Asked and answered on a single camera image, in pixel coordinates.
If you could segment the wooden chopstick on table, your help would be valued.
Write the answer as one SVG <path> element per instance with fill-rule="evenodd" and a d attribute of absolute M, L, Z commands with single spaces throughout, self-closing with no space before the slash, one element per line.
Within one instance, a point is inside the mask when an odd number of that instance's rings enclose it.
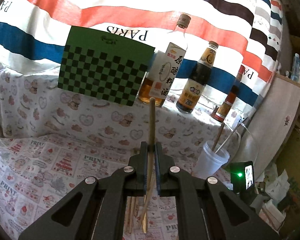
<path fill-rule="evenodd" d="M 131 204 L 130 204 L 129 233 L 132 233 L 132 229 L 133 229 L 135 202 L 136 202 L 136 197 L 132 197 Z"/>
<path fill-rule="evenodd" d="M 153 192 L 155 186 L 155 176 L 152 176 L 151 178 L 151 183 L 150 183 L 150 188 L 146 193 L 146 198 L 145 198 L 145 202 L 144 202 L 144 206 L 143 206 L 143 210 L 140 216 L 140 222 L 139 222 L 139 226 L 142 227 L 142 231 L 143 233 L 147 233 L 147 209 L 148 209 L 148 205 L 149 205 L 149 201 L 151 199 L 151 195 Z"/>

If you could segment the red label sauce bottle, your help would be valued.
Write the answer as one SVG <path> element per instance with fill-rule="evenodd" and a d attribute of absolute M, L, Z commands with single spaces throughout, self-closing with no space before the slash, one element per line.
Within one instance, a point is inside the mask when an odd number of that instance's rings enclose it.
<path fill-rule="evenodd" d="M 224 122 L 227 114 L 229 113 L 230 109 L 232 108 L 232 106 L 234 104 L 234 101 L 236 100 L 244 71 L 245 71 L 245 67 L 243 65 L 241 65 L 240 69 L 237 73 L 237 76 L 235 78 L 235 81 L 230 89 L 230 92 L 228 93 L 224 102 L 218 107 L 217 111 L 212 115 L 212 117 L 215 120 L 217 120 L 219 122 Z"/>

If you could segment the brown chopstick in cup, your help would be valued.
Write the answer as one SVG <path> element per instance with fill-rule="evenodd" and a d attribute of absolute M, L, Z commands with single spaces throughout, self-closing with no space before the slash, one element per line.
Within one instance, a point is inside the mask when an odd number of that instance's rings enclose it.
<path fill-rule="evenodd" d="M 212 152 L 215 151 L 215 148 L 216 148 L 216 146 L 217 146 L 217 144 L 218 144 L 218 141 L 219 141 L 219 139 L 220 139 L 220 137 L 221 137 L 221 134 L 222 134 L 222 131 L 223 131 L 223 129 L 224 129 L 224 126 L 225 126 L 225 123 L 222 122 L 221 125 L 220 125 L 220 128 L 219 128 L 219 130 L 218 130 L 217 137 L 215 138 L 214 143 L 213 143 L 213 146 L 212 146 L 212 148 L 211 148 Z"/>

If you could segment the clear cooking wine bottle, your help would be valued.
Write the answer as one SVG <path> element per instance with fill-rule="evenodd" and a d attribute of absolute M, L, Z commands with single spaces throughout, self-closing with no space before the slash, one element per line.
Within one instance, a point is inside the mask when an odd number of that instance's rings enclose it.
<path fill-rule="evenodd" d="M 187 51 L 185 32 L 190 21 L 189 15 L 181 14 L 174 30 L 156 46 L 151 66 L 138 93 L 141 102 L 150 103 L 150 98 L 155 98 L 156 106 L 164 104 Z"/>

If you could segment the translucent plastic cup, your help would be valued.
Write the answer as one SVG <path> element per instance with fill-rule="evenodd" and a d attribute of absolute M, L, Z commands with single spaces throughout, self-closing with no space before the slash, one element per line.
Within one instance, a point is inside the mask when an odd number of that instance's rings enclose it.
<path fill-rule="evenodd" d="M 202 151 L 198 157 L 197 162 L 192 169 L 192 176 L 206 179 L 214 175 L 224 164 L 230 159 L 230 154 L 227 150 L 222 148 L 217 153 L 212 150 L 213 141 L 204 143 Z"/>

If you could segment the dark soy sauce bottle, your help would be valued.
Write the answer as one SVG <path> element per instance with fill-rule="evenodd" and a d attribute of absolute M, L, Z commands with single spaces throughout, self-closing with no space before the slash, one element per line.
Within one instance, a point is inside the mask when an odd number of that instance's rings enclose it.
<path fill-rule="evenodd" d="M 176 103 L 176 107 L 179 111 L 192 113 L 194 110 L 194 107 L 199 101 L 209 80 L 217 49 L 218 44 L 215 41 L 209 41 L 209 46 L 193 68 L 187 83 L 179 96 Z"/>

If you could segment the white board panel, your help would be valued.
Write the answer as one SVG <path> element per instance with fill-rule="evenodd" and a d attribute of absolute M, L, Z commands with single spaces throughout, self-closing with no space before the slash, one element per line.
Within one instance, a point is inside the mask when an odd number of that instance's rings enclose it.
<path fill-rule="evenodd" d="M 240 159 L 254 162 L 255 178 L 277 154 L 292 127 L 299 105 L 300 84 L 276 74 L 237 152 Z"/>

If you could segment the green checkerboard calibration board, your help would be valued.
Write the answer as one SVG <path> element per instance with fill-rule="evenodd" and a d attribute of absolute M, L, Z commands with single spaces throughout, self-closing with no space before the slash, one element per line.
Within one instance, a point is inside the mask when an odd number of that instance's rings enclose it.
<path fill-rule="evenodd" d="M 132 106 L 154 47 L 101 30 L 72 26 L 64 47 L 58 87 Z"/>

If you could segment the pale chopstick in cup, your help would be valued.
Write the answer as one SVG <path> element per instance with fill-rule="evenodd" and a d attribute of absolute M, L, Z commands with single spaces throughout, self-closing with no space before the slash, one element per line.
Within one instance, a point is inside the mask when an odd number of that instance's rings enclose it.
<path fill-rule="evenodd" d="M 233 129 L 233 131 L 229 134 L 229 136 L 225 139 L 225 141 L 219 146 L 219 148 L 217 148 L 217 150 L 215 151 L 215 154 L 217 154 L 223 148 L 223 146 L 230 140 L 230 138 L 234 135 L 234 133 L 239 128 L 239 126 L 241 126 L 241 124 L 242 124 L 242 121 L 240 121 L 237 124 L 237 126 Z"/>

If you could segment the striped Paris cloth backdrop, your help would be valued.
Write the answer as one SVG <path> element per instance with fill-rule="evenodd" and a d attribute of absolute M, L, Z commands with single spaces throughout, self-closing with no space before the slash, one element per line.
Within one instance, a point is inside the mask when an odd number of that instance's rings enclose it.
<path fill-rule="evenodd" d="M 207 98 L 222 103 L 240 65 L 246 71 L 238 98 L 256 107 L 275 70 L 282 29 L 279 0 L 3 0 L 0 3 L 0 61 L 19 72 L 60 65 L 72 25 L 100 29 L 156 46 L 181 13 L 191 16 L 189 47 L 178 78 L 213 40 L 220 50 Z"/>

